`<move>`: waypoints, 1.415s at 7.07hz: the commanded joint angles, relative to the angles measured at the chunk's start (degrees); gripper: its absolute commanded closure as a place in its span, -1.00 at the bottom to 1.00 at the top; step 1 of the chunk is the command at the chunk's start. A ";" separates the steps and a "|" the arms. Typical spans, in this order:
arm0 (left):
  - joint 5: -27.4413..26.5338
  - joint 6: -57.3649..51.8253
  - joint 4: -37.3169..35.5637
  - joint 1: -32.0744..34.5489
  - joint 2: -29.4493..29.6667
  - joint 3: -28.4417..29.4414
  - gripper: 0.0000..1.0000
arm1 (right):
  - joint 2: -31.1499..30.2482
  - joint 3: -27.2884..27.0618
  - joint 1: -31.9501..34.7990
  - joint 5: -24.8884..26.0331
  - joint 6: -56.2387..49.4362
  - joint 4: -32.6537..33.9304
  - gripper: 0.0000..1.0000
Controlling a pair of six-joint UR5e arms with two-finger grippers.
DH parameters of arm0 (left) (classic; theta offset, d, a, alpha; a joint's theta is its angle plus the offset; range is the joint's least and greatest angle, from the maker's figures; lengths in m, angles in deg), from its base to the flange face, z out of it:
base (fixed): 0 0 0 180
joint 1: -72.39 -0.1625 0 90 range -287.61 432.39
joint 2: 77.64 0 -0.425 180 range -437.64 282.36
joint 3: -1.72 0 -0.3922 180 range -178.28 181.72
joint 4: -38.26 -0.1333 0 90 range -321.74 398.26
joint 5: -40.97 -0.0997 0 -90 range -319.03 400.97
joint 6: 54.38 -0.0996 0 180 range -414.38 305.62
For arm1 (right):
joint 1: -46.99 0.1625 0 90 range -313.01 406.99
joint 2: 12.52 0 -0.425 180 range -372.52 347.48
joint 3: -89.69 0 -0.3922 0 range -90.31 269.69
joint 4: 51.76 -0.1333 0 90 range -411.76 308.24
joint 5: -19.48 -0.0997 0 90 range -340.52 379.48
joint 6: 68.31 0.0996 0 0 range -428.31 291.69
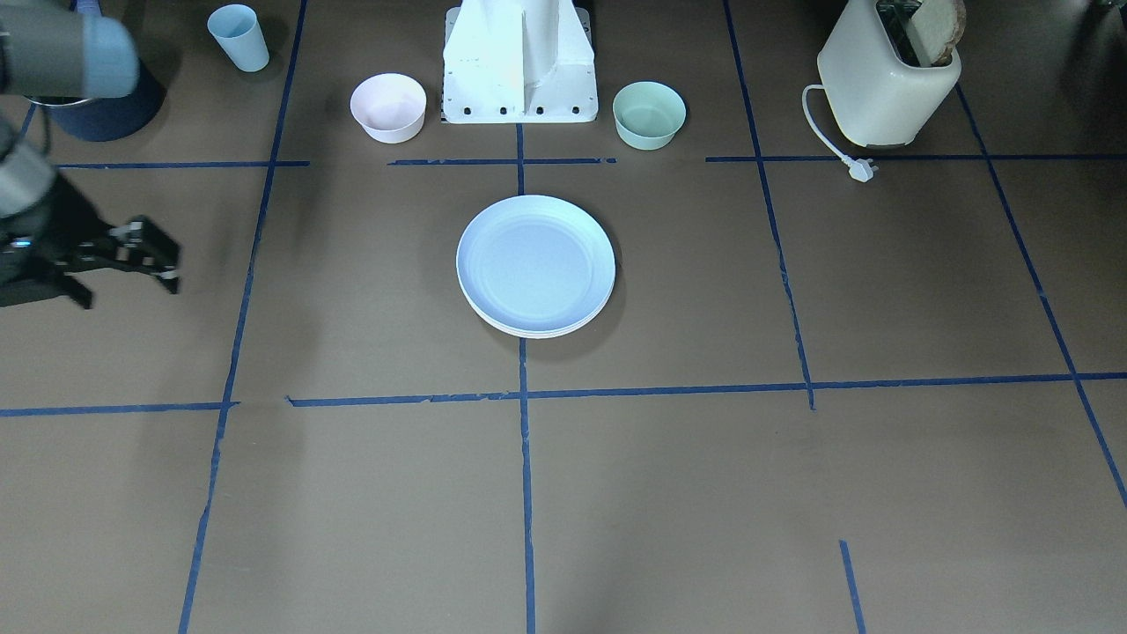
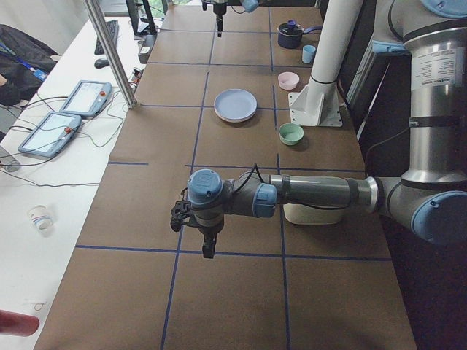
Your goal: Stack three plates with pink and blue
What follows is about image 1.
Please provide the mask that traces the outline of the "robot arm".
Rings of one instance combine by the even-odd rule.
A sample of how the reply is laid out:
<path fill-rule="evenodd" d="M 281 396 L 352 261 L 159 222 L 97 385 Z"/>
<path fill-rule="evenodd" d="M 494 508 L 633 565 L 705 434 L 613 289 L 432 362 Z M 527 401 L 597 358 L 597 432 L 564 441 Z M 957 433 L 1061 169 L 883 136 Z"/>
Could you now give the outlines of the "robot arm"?
<path fill-rule="evenodd" d="M 21 95 L 76 139 L 130 136 L 152 120 L 165 88 L 137 57 L 125 25 L 96 1 L 5 1 L 3 93 Z M 3 123 L 3 306 L 66 297 L 90 309 L 77 273 L 117 269 L 180 292 L 180 244 L 151 218 L 101 218 L 46 157 Z"/>

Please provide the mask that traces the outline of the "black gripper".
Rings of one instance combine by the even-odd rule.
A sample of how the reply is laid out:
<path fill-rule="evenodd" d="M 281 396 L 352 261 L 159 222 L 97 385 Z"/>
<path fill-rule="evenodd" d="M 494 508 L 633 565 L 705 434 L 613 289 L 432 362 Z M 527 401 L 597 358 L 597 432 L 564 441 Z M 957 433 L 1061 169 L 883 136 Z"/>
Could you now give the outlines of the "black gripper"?
<path fill-rule="evenodd" d="M 77 273 L 116 269 L 151 276 L 180 293 L 180 244 L 144 214 L 110 225 L 74 186 L 57 176 L 32 208 L 3 220 L 1 305 L 66 297 L 94 307 Z"/>

